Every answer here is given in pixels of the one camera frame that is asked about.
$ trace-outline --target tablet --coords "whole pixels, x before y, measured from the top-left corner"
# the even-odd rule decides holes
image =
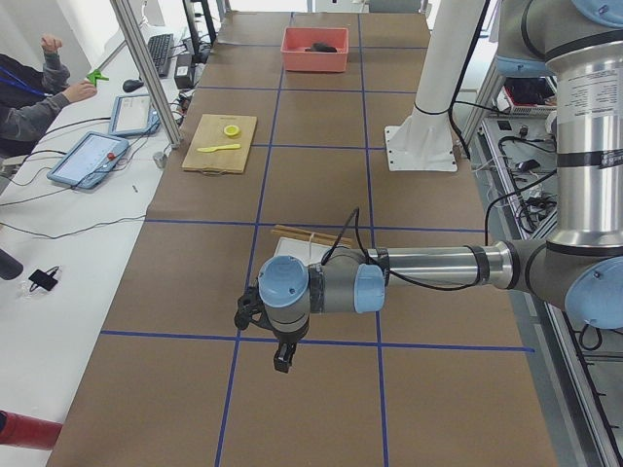
[[[89,131],[48,172],[48,178],[72,187],[91,189],[108,175],[128,147],[124,138]]]
[[[115,98],[108,133],[123,137],[151,134],[159,125],[160,119],[149,94],[119,95]]]

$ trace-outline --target label on robot arm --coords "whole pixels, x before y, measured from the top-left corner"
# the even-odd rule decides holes
[[[596,71],[558,83],[558,123],[566,124],[623,114],[623,73]]]

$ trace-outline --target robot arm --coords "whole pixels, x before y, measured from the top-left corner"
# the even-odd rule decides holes
[[[436,28],[433,39],[453,30]],[[557,229],[545,240],[493,246],[360,245],[308,268],[272,258],[238,301],[236,325],[274,332],[277,370],[288,371],[310,313],[378,311],[385,287],[397,282],[445,290],[491,284],[534,294],[595,327],[623,327],[623,4],[505,0],[498,54],[508,75],[530,76],[545,63],[558,77]]]

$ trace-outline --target red plastic bin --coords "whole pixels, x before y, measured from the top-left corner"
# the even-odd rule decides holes
[[[315,42],[335,47],[336,53],[305,52]],[[286,27],[281,44],[287,71],[342,73],[347,69],[348,29],[345,27]]]

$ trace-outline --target electronic equipment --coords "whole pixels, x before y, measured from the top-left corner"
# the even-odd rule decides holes
[[[122,89],[124,92],[133,92],[145,85],[141,80],[125,80]]]
[[[147,42],[147,50],[154,60],[154,66],[158,71],[158,76],[168,75],[171,65],[171,48],[173,47],[173,34],[159,34],[152,36]]]
[[[124,138],[89,131],[48,172],[48,178],[73,188],[91,189],[108,175],[128,147]]]
[[[149,94],[119,95],[115,98],[109,134],[123,137],[151,134],[158,126],[160,118]]]
[[[193,87],[195,84],[195,64],[192,55],[181,54],[177,56],[174,79],[179,90],[189,90]]]

